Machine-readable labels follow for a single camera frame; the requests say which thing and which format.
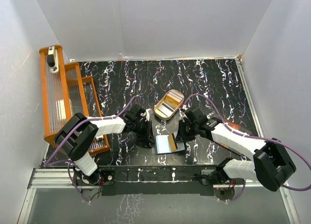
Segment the white magnetic stripe card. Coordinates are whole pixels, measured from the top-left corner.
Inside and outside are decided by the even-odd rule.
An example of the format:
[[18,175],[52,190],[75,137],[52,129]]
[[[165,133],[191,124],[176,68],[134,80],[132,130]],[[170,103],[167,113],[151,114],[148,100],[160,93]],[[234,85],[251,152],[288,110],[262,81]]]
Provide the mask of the white magnetic stripe card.
[[169,106],[167,106],[165,103],[162,103],[159,107],[158,107],[158,110],[160,112],[162,112],[164,115],[166,116],[170,116],[174,109],[170,108]]

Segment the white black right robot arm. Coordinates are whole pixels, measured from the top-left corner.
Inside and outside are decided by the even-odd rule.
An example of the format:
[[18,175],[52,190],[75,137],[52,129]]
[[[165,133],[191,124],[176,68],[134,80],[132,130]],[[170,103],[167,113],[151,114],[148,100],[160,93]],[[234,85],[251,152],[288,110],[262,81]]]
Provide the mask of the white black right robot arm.
[[200,136],[226,146],[247,157],[246,161],[224,159],[206,180],[229,183],[232,179],[260,182],[266,189],[277,191],[295,172],[296,166],[278,140],[256,139],[238,131],[219,117],[208,118],[198,107],[185,111],[178,123],[178,142],[192,141]]

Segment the blue credit card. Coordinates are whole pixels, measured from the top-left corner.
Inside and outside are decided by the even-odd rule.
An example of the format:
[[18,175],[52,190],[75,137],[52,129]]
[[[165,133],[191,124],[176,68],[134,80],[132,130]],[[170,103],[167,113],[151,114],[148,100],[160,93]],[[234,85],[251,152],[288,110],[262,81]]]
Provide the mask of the blue credit card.
[[168,143],[168,136],[169,135],[158,135],[155,137],[155,150],[157,155],[163,155],[163,154],[175,154],[185,151],[186,145],[184,142],[177,142],[175,139],[175,142],[177,144],[178,149],[175,152],[171,152],[169,143]]

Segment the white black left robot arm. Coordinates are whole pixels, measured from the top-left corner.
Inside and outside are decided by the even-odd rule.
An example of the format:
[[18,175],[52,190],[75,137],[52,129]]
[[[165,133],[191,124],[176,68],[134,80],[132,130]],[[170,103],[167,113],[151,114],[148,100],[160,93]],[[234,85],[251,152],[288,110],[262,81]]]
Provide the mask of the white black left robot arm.
[[100,180],[98,166],[92,159],[89,147],[96,137],[108,134],[136,134],[136,142],[145,148],[155,144],[152,121],[146,109],[133,105],[125,115],[91,118],[76,113],[54,137],[54,143],[84,174],[83,178],[94,185]]

